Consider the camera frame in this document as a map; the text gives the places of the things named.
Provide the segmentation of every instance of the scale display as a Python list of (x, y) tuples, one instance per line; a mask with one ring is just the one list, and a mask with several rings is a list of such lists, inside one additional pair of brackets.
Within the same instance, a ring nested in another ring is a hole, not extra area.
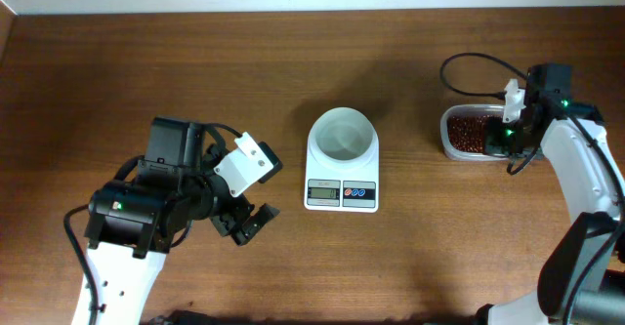
[(309, 194), (309, 197), (320, 199), (335, 199), (336, 192), (338, 192), (338, 189), (336, 188), (311, 188), (311, 194)]

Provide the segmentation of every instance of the wooden table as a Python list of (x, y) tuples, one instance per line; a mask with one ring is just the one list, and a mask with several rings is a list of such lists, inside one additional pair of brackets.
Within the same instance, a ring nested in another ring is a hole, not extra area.
[[(19, 17), (0, 68), (3, 322), (69, 323), (81, 270), (63, 214), (145, 152), (157, 114), (269, 143), (284, 170), (248, 197), (282, 213), (241, 248), (197, 223), (144, 320), (426, 319), (521, 296), (568, 227), (558, 181), (547, 162), (511, 178), (505, 163), (448, 160), (440, 116), (488, 100), (443, 89), (438, 67), (466, 51), (573, 64), (577, 99), (599, 106), (623, 168), (623, 36), (624, 8)], [(482, 61), (449, 75), (482, 92), (511, 77)], [(380, 137), (376, 214), (303, 206), (308, 131), (336, 106), (361, 110)]]

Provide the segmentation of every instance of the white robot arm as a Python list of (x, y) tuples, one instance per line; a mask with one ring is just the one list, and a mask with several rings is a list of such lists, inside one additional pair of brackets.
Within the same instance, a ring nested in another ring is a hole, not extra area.
[[(226, 149), (216, 127), (236, 136), (235, 150)], [(202, 153), (205, 133), (215, 143)], [(65, 216), (65, 230), (85, 274), (72, 324), (138, 324), (167, 254), (187, 237), (193, 221), (208, 219), (220, 235), (238, 246), (247, 244), (279, 211), (264, 204), (252, 215), (254, 205), (242, 193), (281, 167), (269, 146), (247, 133), (222, 124), (156, 117), (146, 155), (129, 160), (92, 196), (86, 256), (69, 217), (87, 208)], [(127, 182), (135, 168), (136, 177)]]
[[(621, 186), (625, 186), (607, 147), (605, 128), (593, 121), (579, 122), (598, 141)], [(582, 213), (605, 212), (615, 220), (620, 219), (619, 207), (615, 204), (618, 200), (617, 193), (607, 169), (570, 119), (554, 120), (545, 132), (541, 147), (560, 181), (571, 223)], [(597, 268), (601, 267), (605, 269), (606, 265), (597, 265)], [(608, 320), (623, 320), (619, 317), (622, 316), (622, 311), (612, 315), (614, 317)], [(541, 310), (536, 291), (510, 303), (493, 306), (488, 311), (487, 318), (488, 325), (549, 324), (549, 318)]]

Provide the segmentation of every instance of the cable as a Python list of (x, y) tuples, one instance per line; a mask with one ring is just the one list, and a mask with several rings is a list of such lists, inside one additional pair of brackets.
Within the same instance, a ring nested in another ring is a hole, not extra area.
[(126, 177), (128, 177), (128, 175), (132, 173), (133, 170), (135, 170), (140, 160), (144, 160), (144, 157), (142, 155), (138, 155), (134, 158), (129, 159), (126, 163), (124, 163), (124, 165), (121, 166), (121, 168), (119, 168), (119, 170), (117, 170), (117, 173), (115, 174), (115, 177), (113, 177), (113, 179), (124, 181)]
[(187, 239), (188, 234), (191, 232), (192, 227), (193, 227), (193, 221), (188, 221), (187, 227), (185, 227), (185, 231), (180, 236), (180, 238), (176, 240), (176, 242), (172, 243), (171, 248), (180, 246), (180, 244), (183, 243)]
[(529, 164), (532, 160), (534, 160), (534, 157), (536, 156), (536, 153), (538, 152), (538, 149), (540, 148), (540, 143), (537, 144), (534, 149), (531, 151), (531, 153), (529, 153), (529, 155), (527, 155), (527, 157), (525, 158), (525, 160), (523, 160), (523, 162), (517, 167), (517, 169), (512, 170), (512, 167), (515, 165), (515, 163), (517, 162), (517, 158), (514, 158), (510, 161), (510, 163), (508, 164), (508, 168), (506, 168), (506, 172), (508, 174), (510, 174), (511, 176), (516, 175), (518, 173), (520, 173), (523, 169), (525, 169), (525, 167), (527, 166), (527, 164)]
[(438, 75), (440, 77), (440, 82), (442, 82), (443, 85), (445, 85), (446, 88), (450, 89), (451, 91), (455, 92), (455, 93), (459, 93), (463, 96), (472, 96), (472, 97), (493, 97), (497, 100), (503, 101), (506, 98), (506, 93), (505, 92), (496, 92), (496, 93), (469, 93), (469, 92), (465, 92), (462, 90), (459, 90), (453, 86), (451, 86), (451, 84), (449, 83), (449, 81), (447, 81), (447, 78), (444, 75), (444, 71), (445, 68), (447, 67), (447, 65), (453, 61), (456, 60), (458, 58), (464, 58), (464, 57), (477, 57), (477, 58), (482, 58), (482, 59), (486, 59), (488, 61), (494, 61), (496, 63), (498, 63), (499, 65), (507, 68), (508, 70), (512, 71), (513, 73), (515, 73), (518, 77), (522, 78), (523, 80), (527, 81), (527, 76), (525, 76), (524, 72), (521, 72), (520, 70), (518, 70), (517, 68), (515, 68), (514, 66), (512, 66), (511, 64), (509, 64), (506, 61), (502, 61), (499, 58), (490, 56), (488, 54), (484, 54), (484, 53), (459, 53), (457, 55), (453, 55), (449, 58), (447, 58), (445, 61), (442, 62), (442, 64), (440, 65), (440, 71), (438, 72)]
[(91, 269), (87, 264), (87, 260), (85, 259), (85, 255), (80, 248), (80, 244), (78, 244), (78, 240), (76, 239), (76, 235), (71, 229), (71, 223), (69, 219), (76, 213), (87, 210), (87, 206), (80, 206), (78, 208), (74, 208), (65, 214), (65, 217), (62, 219), (62, 225), (65, 227), (65, 233), (67, 234), (67, 238), (69, 238), (69, 242), (71, 243), (71, 247), (73, 247), (74, 252), (76, 253), (76, 257), (80, 262), (80, 266), (82, 267), (82, 272), (85, 274), (85, 278), (87, 278), (87, 283), (89, 284), (89, 291), (91, 291), (91, 315), (89, 316), (89, 324), (96, 325), (96, 321), (98, 319), (98, 311), (100, 310), (100, 306), (98, 303), (98, 290), (96, 289), (96, 281), (94, 280), (94, 275), (91, 273)]
[(599, 159), (601, 160), (602, 164), (607, 170), (607, 173), (609, 174), (612, 180), (612, 183), (614, 184), (614, 188), (616, 189), (616, 195), (617, 195), (616, 205), (619, 205), (621, 208), (621, 217), (620, 217), (620, 223), (618, 227), (616, 228), (616, 230), (609, 236), (609, 238), (602, 245), (599, 251), (597, 251), (597, 253), (593, 256), (593, 258), (588, 261), (588, 264), (586, 264), (586, 267), (584, 267), (582, 272), (579, 274), (579, 277), (577, 277), (577, 281), (575, 281), (575, 284), (573, 285), (573, 288), (571, 289), (570, 295), (568, 296), (568, 301), (566, 301), (566, 307), (564, 308), (564, 316), (562, 318), (563, 325), (570, 324), (570, 318), (573, 313), (573, 307), (575, 305), (575, 301), (577, 300), (577, 296), (579, 296), (581, 287), (584, 281), (586, 280), (586, 278), (588, 277), (588, 275), (590, 274), (590, 272), (593, 270), (593, 268), (599, 262), (599, 260), (603, 258), (604, 255), (612, 248), (612, 245), (614, 245), (616, 241), (623, 235), (623, 233), (625, 233), (625, 223), (624, 223), (625, 206), (623, 205), (623, 187), (621, 186), (621, 182), (618, 179), (618, 176), (616, 175), (616, 171), (614, 171), (614, 168), (611, 166), (609, 160), (607, 160), (605, 153), (599, 147), (597, 139), (593, 139), (593, 137), (588, 133), (588, 131), (586, 131), (586, 129), (582, 126), (582, 124), (579, 122), (579, 120), (576, 117), (571, 115), (571, 116), (568, 116), (568, 118), (575, 124), (577, 129), (579, 129), (584, 139), (588, 141), (589, 146), (592, 147), (595, 150), (595, 152), (597, 152)]
[(232, 127), (228, 126), (228, 125), (224, 125), (224, 124), (220, 124), (220, 123), (209, 123), (209, 124), (204, 124), (205, 126), (212, 126), (212, 127), (216, 127), (216, 128), (220, 128), (220, 129), (224, 129), (228, 132), (230, 132), (231, 134), (237, 136), (238, 138), (242, 137), (243, 135), (241, 135), (240, 132), (234, 130)]

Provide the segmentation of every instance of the white bracket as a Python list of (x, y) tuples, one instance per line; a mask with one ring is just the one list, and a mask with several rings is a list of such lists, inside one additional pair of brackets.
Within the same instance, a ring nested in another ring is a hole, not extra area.
[(273, 164), (248, 133), (234, 142), (238, 148), (222, 159), (215, 167), (215, 174), (226, 181), (232, 197), (238, 197), (270, 172)]
[(504, 106), (504, 124), (515, 122), (521, 118), (521, 110), (525, 109), (523, 100), (525, 90), (519, 88), (519, 80), (510, 79), (504, 89), (506, 91), (506, 105)]

